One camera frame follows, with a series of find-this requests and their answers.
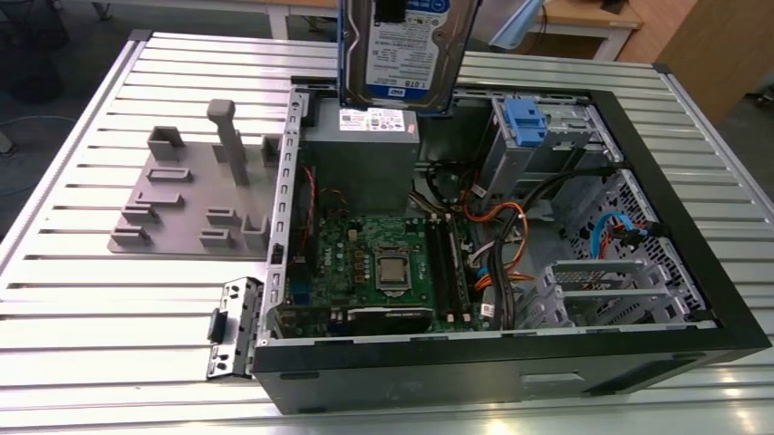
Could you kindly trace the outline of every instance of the metal frame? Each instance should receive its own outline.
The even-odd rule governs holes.
[[[771,351],[687,372],[627,396],[302,419],[278,414],[260,385],[203,382],[211,350],[206,332],[222,285],[242,276],[263,277],[264,264],[196,262],[192,267],[107,251],[104,228],[115,224],[125,186],[148,157],[136,142],[144,141],[152,124],[184,126],[184,138],[214,140],[214,130],[200,130],[188,117],[211,98],[232,98],[244,143],[259,145],[263,135],[282,130],[275,120],[286,116],[288,78],[299,71],[336,76],[335,46],[158,33],[129,63],[136,46],[124,49],[111,69],[107,82],[113,87],[100,87],[89,103],[80,136],[71,138],[77,143],[57,155],[67,168],[52,166],[47,176],[53,182],[33,192],[37,202],[28,203],[16,236],[9,234],[3,244],[13,266],[4,269],[0,286],[0,361],[15,368],[0,372],[4,428],[141,427],[190,433],[192,425],[204,424],[232,433],[255,433],[259,427],[288,435],[310,430],[583,435],[597,434],[601,425],[633,435],[771,430]],[[311,48],[315,59],[307,58]],[[116,81],[119,74],[124,79]],[[210,74],[206,86],[202,74]],[[755,197],[755,183],[749,188],[739,171],[718,157],[730,154],[727,145],[705,135],[687,109],[690,98],[670,90],[663,76],[645,64],[468,53],[460,82],[583,83],[615,92],[758,322],[774,334],[771,208]],[[108,93],[116,98],[105,100]],[[97,120],[95,111],[105,108],[109,114]]]

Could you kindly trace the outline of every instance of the slotted metal surface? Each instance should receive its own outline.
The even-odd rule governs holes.
[[[328,43],[190,34],[127,44],[3,244],[0,428],[190,433],[206,421],[287,434],[774,431],[773,350],[626,397],[346,416],[283,417],[256,383],[202,381],[220,284],[263,276],[264,267],[108,252],[148,130],[174,125],[187,140],[215,140],[204,107],[228,98],[244,143],[259,144],[280,132],[291,75],[335,77],[335,56]],[[771,206],[673,79],[649,65],[470,53],[460,81],[617,93],[774,334]]]

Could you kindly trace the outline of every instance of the red wire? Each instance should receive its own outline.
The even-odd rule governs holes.
[[[310,228],[315,224],[315,197],[316,197],[316,186],[315,186],[315,177],[312,176],[312,171],[304,166],[303,171],[306,172],[306,176],[310,178],[310,186],[312,189],[312,201],[310,204],[310,214],[306,218],[306,229],[303,230],[303,237],[302,237],[302,245],[299,247],[299,252],[296,253],[296,258],[300,254],[303,254],[303,250],[306,249],[306,240],[310,237]]]

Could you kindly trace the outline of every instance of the green circuit board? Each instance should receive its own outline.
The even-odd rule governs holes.
[[[332,217],[319,225],[312,305],[434,307],[424,219]],[[406,291],[378,288],[379,259],[407,258]]]
[[[283,322],[291,336],[335,335],[331,316],[375,306],[434,310],[428,332],[478,329],[478,318],[448,322],[436,313],[426,224],[407,217],[320,219],[311,274],[288,282],[292,308]],[[467,296],[463,304],[472,310]]]

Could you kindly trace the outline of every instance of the hard drive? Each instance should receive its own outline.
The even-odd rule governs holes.
[[[342,0],[342,106],[444,113],[480,0]]]

